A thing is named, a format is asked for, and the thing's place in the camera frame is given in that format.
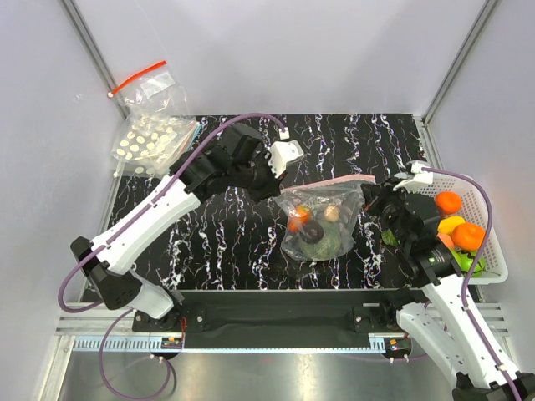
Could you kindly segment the beige garlic bulb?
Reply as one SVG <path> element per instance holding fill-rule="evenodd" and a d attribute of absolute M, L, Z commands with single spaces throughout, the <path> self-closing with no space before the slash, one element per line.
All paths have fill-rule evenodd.
<path fill-rule="evenodd" d="M 324 219 L 326 221 L 339 221 L 340 210 L 338 206 L 327 206 L 324 210 Z"/>

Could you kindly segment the red orange mango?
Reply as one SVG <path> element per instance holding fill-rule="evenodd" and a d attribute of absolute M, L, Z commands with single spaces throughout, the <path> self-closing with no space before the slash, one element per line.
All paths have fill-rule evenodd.
<path fill-rule="evenodd" d="M 307 206 L 297 206 L 288 217 L 288 229 L 292 233 L 304 232 L 311 219 L 312 211 Z"/>

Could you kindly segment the pink zipper clear bag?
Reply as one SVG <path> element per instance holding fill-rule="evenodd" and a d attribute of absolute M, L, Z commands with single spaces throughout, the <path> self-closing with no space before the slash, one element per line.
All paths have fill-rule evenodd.
<path fill-rule="evenodd" d="M 311 221 L 318 221 L 323 228 L 337 226 L 343 246 L 339 256 L 349 252 L 354 246 L 353 232 L 359 213 L 364 208 L 361 185 L 368 183 L 375 184 L 372 175 L 344 175 L 281 190 L 281 194 L 274 201 L 287 217 L 287 228 L 281 244 L 283 252 L 295 261 L 309 261 L 303 258 L 299 250 L 299 232 L 292 233 L 288 229 L 288 217 L 297 206 L 307 206 L 312 211 Z M 327 206 L 339 207 L 339 221 L 331 222 L 324 219 L 324 210 Z"/>

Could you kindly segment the green netted melon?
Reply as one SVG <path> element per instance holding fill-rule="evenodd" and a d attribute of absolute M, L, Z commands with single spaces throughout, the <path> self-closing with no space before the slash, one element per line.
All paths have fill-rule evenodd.
<path fill-rule="evenodd" d="M 314 244 L 299 238 L 298 246 L 303 258 L 309 261 L 334 259 L 343 249 L 341 234 L 337 226 L 324 227 L 324 236 Z"/>

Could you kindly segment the dark purple fruit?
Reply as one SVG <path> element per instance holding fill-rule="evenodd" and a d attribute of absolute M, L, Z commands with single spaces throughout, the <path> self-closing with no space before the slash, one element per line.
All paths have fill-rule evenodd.
<path fill-rule="evenodd" d="M 318 221 L 307 221 L 299 229 L 299 237 L 305 243 L 316 244 L 323 239 L 324 229 Z"/>

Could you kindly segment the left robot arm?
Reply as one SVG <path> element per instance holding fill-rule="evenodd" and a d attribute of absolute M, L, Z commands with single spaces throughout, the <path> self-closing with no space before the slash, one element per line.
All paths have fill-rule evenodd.
<path fill-rule="evenodd" d="M 135 272 L 135 260 L 172 224 L 230 187 L 244 189 L 256 202 L 280 195 L 288 167 L 301 160 L 303 152 L 288 129 L 281 128 L 279 136 L 265 145 L 252 127 L 238 119 L 227 121 L 183 154 L 126 217 L 92 239 L 74 239 L 74 270 L 82 272 L 99 295 L 90 307 L 128 307 L 148 315 L 161 330 L 174 329 L 182 300 Z"/>

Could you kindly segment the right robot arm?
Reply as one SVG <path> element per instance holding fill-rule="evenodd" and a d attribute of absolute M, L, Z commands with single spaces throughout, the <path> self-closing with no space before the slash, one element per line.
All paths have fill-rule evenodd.
<path fill-rule="evenodd" d="M 395 240 L 410 289 L 381 303 L 380 321 L 415 339 L 448 379 L 455 400 L 532 400 L 534 375 L 523 373 L 495 339 L 466 289 L 466 276 L 438 228 L 445 210 L 393 177 L 364 184 L 364 211 Z M 411 289 L 423 292 L 424 300 Z"/>

